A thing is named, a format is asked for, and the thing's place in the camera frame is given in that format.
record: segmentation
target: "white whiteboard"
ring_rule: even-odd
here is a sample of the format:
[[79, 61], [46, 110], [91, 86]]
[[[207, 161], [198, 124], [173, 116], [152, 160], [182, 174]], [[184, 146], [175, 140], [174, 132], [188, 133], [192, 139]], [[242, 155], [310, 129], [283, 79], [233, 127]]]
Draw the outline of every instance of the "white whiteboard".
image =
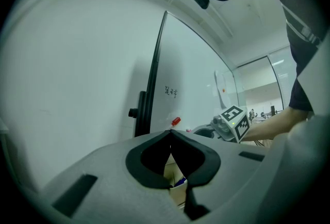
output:
[[187, 25], [168, 14], [160, 40], [150, 132], [168, 130], [176, 117], [176, 130], [209, 124], [221, 111], [215, 82], [231, 104], [238, 105], [232, 72], [212, 48]]

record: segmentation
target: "red object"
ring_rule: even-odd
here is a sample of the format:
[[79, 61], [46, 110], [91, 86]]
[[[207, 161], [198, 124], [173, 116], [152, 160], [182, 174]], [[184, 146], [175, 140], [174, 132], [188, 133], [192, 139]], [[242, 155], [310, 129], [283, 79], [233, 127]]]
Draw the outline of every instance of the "red object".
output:
[[177, 117], [172, 121], [172, 126], [177, 125], [181, 121], [181, 118]]

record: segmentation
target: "black slot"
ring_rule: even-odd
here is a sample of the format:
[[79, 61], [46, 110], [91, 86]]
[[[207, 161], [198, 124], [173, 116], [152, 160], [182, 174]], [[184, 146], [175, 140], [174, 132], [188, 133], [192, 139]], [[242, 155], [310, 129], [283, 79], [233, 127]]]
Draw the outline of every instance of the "black slot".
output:
[[261, 154], [256, 154], [256, 153], [252, 153], [252, 152], [241, 152], [239, 154], [239, 156], [251, 159], [251, 160], [255, 160], [258, 162], [262, 162], [263, 158], [265, 157], [264, 155]]
[[81, 176], [59, 199], [55, 201], [53, 207], [62, 214], [72, 217], [89, 190], [96, 182], [97, 177], [93, 175]]

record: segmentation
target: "dark t-shirt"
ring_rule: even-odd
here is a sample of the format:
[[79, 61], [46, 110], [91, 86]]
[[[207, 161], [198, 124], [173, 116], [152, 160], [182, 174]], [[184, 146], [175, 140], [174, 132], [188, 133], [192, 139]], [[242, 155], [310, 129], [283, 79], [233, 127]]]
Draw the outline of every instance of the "dark t-shirt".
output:
[[[290, 9], [312, 30], [312, 33], [321, 40], [326, 35], [329, 23], [326, 16], [320, 9], [316, 0], [280, 0], [283, 5]], [[286, 19], [292, 25], [299, 26], [296, 19], [286, 10], [284, 14]], [[306, 42], [298, 37], [293, 30], [287, 26], [288, 39], [291, 47], [291, 54], [297, 64], [297, 77], [312, 59], [317, 51], [317, 47], [310, 42]], [[305, 111], [312, 111], [310, 102], [296, 79], [291, 92], [290, 107]]]

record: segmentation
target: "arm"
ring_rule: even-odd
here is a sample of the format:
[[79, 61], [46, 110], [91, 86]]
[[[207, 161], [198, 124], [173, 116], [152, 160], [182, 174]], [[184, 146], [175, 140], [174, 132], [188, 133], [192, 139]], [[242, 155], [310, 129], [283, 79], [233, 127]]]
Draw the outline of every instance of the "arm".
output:
[[287, 107], [270, 119], [253, 124], [242, 141], [273, 139], [281, 133], [289, 132], [294, 125], [307, 119], [308, 111]]

